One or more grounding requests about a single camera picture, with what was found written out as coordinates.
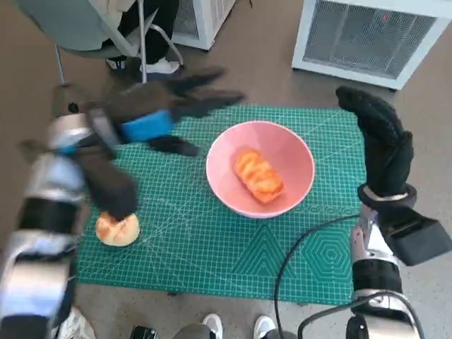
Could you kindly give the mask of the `right robot hand black glove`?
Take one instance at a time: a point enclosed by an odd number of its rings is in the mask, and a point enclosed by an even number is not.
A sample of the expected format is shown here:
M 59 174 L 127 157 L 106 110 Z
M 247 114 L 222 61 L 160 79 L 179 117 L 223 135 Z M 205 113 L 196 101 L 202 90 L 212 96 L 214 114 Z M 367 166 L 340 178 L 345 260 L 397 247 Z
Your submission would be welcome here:
M 364 138 L 366 186 L 381 198 L 406 194 L 413 135 L 396 110 L 380 97 L 351 87 L 340 86 L 335 94 L 339 107 L 357 117 Z

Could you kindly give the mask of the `left robot hand blue tape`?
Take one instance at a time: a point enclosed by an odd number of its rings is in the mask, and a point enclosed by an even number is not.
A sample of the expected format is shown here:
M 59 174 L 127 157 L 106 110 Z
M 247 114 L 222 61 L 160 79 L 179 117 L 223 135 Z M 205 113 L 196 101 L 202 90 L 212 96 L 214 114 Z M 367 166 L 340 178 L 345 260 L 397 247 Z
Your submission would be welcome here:
M 194 157 L 198 147 L 172 130 L 184 118 L 201 119 L 245 98 L 239 90 L 215 89 L 225 70 L 210 67 L 136 84 L 104 103 L 122 144 L 147 143 L 161 153 Z

